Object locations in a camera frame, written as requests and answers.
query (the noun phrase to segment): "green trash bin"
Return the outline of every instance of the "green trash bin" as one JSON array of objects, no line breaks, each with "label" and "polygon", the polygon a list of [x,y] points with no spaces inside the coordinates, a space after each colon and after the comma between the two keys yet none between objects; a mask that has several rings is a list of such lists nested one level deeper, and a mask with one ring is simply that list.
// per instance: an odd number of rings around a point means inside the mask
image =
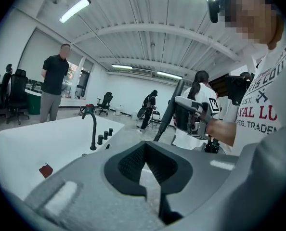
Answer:
[{"label": "green trash bin", "polygon": [[27,111],[30,115],[40,114],[40,96],[28,94],[27,95]]}]

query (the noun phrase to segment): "ceiling light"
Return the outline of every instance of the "ceiling light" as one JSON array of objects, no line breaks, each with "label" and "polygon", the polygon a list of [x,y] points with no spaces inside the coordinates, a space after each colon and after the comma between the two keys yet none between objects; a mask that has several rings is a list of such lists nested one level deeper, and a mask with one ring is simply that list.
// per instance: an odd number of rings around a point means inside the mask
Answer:
[{"label": "ceiling light", "polygon": [[60,19],[60,22],[64,23],[71,16],[78,13],[81,9],[84,9],[86,6],[90,5],[91,0],[81,0],[77,4],[75,4],[72,8],[70,8]]},{"label": "ceiling light", "polygon": [[166,76],[166,77],[171,77],[171,78],[175,78],[175,79],[182,79],[181,76],[178,76],[178,75],[172,75],[172,74],[168,74],[168,73],[165,73],[165,72],[161,72],[161,71],[158,71],[157,74],[159,75],[163,75],[163,76]]},{"label": "ceiling light", "polygon": [[130,66],[123,66],[123,65],[112,65],[112,67],[116,67],[116,68],[125,68],[125,69],[132,69],[132,67],[130,67]]}]

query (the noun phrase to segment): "black polo shirt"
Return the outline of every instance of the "black polo shirt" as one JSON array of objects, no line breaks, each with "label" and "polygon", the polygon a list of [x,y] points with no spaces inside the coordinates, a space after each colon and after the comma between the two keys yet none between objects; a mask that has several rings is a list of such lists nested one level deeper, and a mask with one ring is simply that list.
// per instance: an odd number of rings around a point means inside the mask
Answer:
[{"label": "black polo shirt", "polygon": [[67,75],[69,64],[63,60],[60,55],[50,56],[43,63],[43,69],[47,70],[45,80],[42,85],[42,91],[61,95],[64,76]]}]

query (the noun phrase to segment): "man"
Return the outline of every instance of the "man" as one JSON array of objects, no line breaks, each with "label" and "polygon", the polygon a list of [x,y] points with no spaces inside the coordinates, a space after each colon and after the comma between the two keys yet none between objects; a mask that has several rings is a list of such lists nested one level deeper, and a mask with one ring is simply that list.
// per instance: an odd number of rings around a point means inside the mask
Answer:
[{"label": "man", "polygon": [[143,107],[146,107],[145,115],[144,115],[144,120],[142,122],[141,129],[139,132],[145,131],[149,118],[152,115],[153,110],[156,109],[156,96],[158,96],[158,92],[156,90],[153,90],[151,94],[149,94],[143,102]]},{"label": "man", "polygon": [[43,64],[41,75],[44,77],[40,103],[40,122],[46,122],[48,114],[50,121],[55,121],[62,99],[62,83],[67,75],[70,55],[70,45],[63,44],[60,53],[50,56]]},{"label": "man", "polygon": [[[250,81],[250,82],[252,81],[252,76],[248,72],[243,72],[239,76],[242,78],[245,78],[247,81]],[[237,119],[238,108],[239,106],[233,105],[232,100],[229,99],[227,112],[224,115],[223,120],[228,121],[228,122],[235,122]]]},{"label": "man", "polygon": [[286,20],[272,0],[216,0],[211,5],[212,22],[218,20],[213,11],[218,7],[216,13],[224,15],[226,25],[269,49],[243,97],[236,123],[212,118],[207,125],[209,135],[240,155],[247,144],[286,126]]}]

